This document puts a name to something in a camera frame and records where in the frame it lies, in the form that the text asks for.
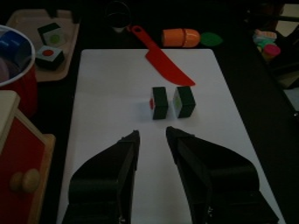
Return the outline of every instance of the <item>wooden drawer knob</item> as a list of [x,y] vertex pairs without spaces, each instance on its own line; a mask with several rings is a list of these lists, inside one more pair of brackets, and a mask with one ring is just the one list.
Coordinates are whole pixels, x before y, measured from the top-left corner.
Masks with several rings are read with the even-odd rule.
[[40,173],[36,169],[31,169],[26,173],[16,172],[11,177],[11,190],[14,192],[34,193],[39,187],[40,178]]

